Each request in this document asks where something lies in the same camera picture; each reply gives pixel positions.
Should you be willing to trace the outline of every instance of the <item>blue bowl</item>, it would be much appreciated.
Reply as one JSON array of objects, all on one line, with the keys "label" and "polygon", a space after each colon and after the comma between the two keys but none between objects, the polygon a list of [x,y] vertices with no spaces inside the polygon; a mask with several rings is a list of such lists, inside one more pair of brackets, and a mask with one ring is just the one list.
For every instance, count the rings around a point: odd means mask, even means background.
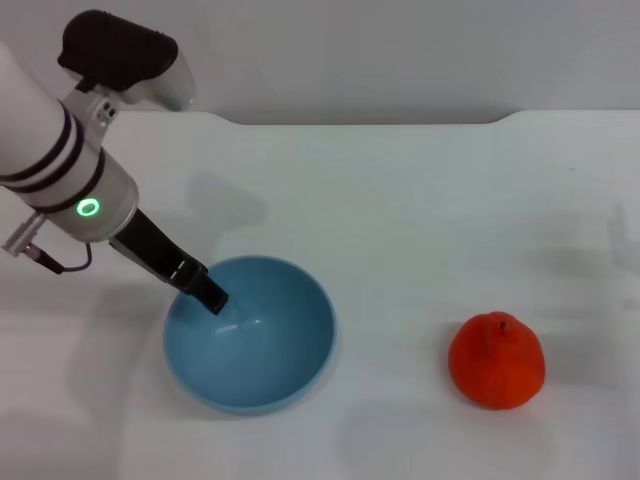
[{"label": "blue bowl", "polygon": [[178,381],[207,405],[241,415],[279,410],[309,391],[337,337],[320,284],[269,257],[225,260],[209,276],[229,294],[219,315],[180,294],[167,316],[164,351]]}]

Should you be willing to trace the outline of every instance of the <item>black stripe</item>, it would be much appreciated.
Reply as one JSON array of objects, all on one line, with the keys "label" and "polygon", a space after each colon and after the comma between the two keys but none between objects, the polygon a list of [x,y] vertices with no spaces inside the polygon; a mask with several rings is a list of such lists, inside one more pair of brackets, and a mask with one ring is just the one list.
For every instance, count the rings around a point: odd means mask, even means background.
[{"label": "black stripe", "polygon": [[96,187],[102,174],[104,173],[104,164],[105,164],[105,156],[104,149],[100,149],[100,157],[98,158],[98,166],[96,167],[96,171],[93,173],[93,176],[89,180],[89,182],[75,195],[73,195],[68,200],[64,202],[58,203],[56,205],[51,205],[50,207],[37,207],[34,205],[29,205],[38,213],[43,213],[45,215],[50,215],[52,213],[61,212],[62,210],[66,210],[69,207],[73,207],[76,203],[82,200],[84,197],[89,195],[91,191]]},{"label": "black stripe", "polygon": [[73,145],[73,149],[69,153],[69,156],[67,157],[67,159],[64,162],[62,162],[62,164],[48,177],[45,177],[38,182],[25,185],[24,187],[7,186],[9,190],[15,193],[37,192],[38,190],[43,190],[53,185],[62,177],[64,177],[69,170],[71,170],[71,167],[73,167],[75,163],[78,161],[78,158],[80,158],[80,153],[82,152],[82,147],[84,145],[84,130],[82,128],[82,125],[80,124],[77,118],[73,117],[73,120],[76,123],[76,143]]},{"label": "black stripe", "polygon": [[18,182],[20,180],[26,180],[32,175],[35,175],[47,168],[51,162],[58,158],[58,155],[60,155],[60,152],[62,152],[62,149],[69,141],[69,135],[71,134],[71,114],[65,106],[62,105],[62,102],[60,105],[64,111],[64,127],[62,127],[62,133],[53,148],[49,150],[49,153],[42,157],[42,159],[31,165],[29,168],[26,168],[21,172],[12,173],[11,175],[0,175],[0,182]]}]

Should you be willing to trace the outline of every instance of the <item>white wall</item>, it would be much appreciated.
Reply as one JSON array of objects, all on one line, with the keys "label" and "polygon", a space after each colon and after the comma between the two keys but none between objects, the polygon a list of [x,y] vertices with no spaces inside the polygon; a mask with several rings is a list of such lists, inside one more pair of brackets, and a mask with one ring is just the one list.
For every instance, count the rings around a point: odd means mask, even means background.
[{"label": "white wall", "polygon": [[638,0],[3,0],[0,37],[61,95],[62,30],[88,8],[176,38],[195,108],[237,122],[640,108]]}]

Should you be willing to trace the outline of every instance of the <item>bowl rim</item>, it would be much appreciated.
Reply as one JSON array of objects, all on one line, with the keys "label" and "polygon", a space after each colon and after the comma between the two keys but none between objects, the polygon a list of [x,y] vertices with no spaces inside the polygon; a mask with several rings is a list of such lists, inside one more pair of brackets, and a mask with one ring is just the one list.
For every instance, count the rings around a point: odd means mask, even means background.
[{"label": "bowl rim", "polygon": [[198,392],[193,390],[191,387],[189,387],[182,380],[182,378],[180,377],[180,375],[178,375],[176,369],[174,368],[174,365],[173,365],[173,363],[172,363],[172,361],[170,359],[170,356],[167,354],[167,342],[168,342],[168,340],[167,340],[167,338],[168,338],[167,330],[168,330],[168,327],[169,327],[169,317],[171,316],[171,312],[175,308],[175,305],[178,302],[178,300],[180,298],[182,298],[183,296],[187,296],[182,292],[178,292],[176,297],[171,302],[171,306],[169,307],[169,310],[167,311],[167,315],[166,315],[166,318],[165,318],[164,327],[163,327],[163,331],[162,331],[162,349],[163,349],[163,353],[164,353],[165,363],[169,367],[169,371],[171,372],[171,375],[173,376],[174,379],[176,379],[178,384],[186,392],[188,392],[192,397],[194,397],[195,399],[197,399],[200,402],[204,403],[205,405],[208,405],[209,407],[213,407],[213,408],[215,408],[217,410],[221,410],[221,411],[224,411],[224,412],[228,412],[228,413],[232,413],[232,414],[236,414],[236,415],[259,415],[259,414],[262,414],[262,413],[270,413],[270,412],[274,412],[276,410],[280,410],[282,408],[285,408],[285,407],[289,406],[291,403],[293,403],[296,400],[298,400],[298,398],[300,398],[301,396],[305,395],[309,390],[311,390],[311,388],[316,384],[316,382],[319,380],[319,378],[325,373],[325,371],[327,370],[327,368],[328,368],[329,364],[331,363],[331,360],[332,360],[332,358],[334,356],[335,349],[336,349],[337,338],[338,338],[338,322],[337,322],[337,319],[336,319],[336,312],[335,312],[335,309],[333,307],[333,302],[331,301],[331,297],[329,297],[329,294],[324,289],[322,284],[313,275],[311,275],[308,271],[306,271],[304,268],[296,265],[295,263],[289,262],[288,260],[284,260],[282,258],[272,257],[272,256],[268,256],[268,255],[240,255],[240,256],[237,256],[237,257],[230,257],[230,258],[226,258],[224,260],[221,260],[219,262],[216,262],[216,263],[212,264],[211,266],[209,266],[209,269],[212,269],[214,267],[222,266],[222,265],[224,265],[226,263],[231,263],[231,262],[238,261],[238,260],[247,260],[247,259],[270,260],[270,261],[275,261],[275,262],[279,262],[279,263],[284,263],[285,265],[293,267],[296,270],[298,270],[298,271],[302,272],[303,274],[305,274],[307,277],[309,277],[309,279],[311,279],[311,281],[313,281],[313,283],[320,289],[320,291],[324,295],[324,298],[327,300],[327,303],[329,304],[329,311],[331,313],[331,324],[333,326],[333,336],[331,338],[331,346],[329,347],[329,351],[327,352],[327,356],[324,359],[324,362],[322,363],[320,368],[318,368],[318,371],[309,380],[307,380],[300,388],[298,388],[293,393],[291,393],[291,394],[287,395],[286,397],[283,397],[283,398],[281,398],[279,400],[275,400],[273,402],[265,403],[265,404],[262,404],[262,405],[255,405],[255,406],[251,406],[251,407],[238,407],[238,406],[229,405],[229,404],[225,404],[225,403],[215,402],[213,400],[210,400],[209,398],[204,397],[203,395],[200,395]]}]

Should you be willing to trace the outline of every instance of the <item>orange fruit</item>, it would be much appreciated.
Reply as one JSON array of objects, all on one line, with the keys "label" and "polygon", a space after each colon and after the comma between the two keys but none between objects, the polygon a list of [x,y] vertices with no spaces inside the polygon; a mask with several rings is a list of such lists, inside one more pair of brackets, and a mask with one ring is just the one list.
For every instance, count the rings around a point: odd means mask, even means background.
[{"label": "orange fruit", "polygon": [[470,400],[493,409],[528,402],[544,384],[544,355],[538,337],[504,312],[477,315],[449,347],[449,371]]}]

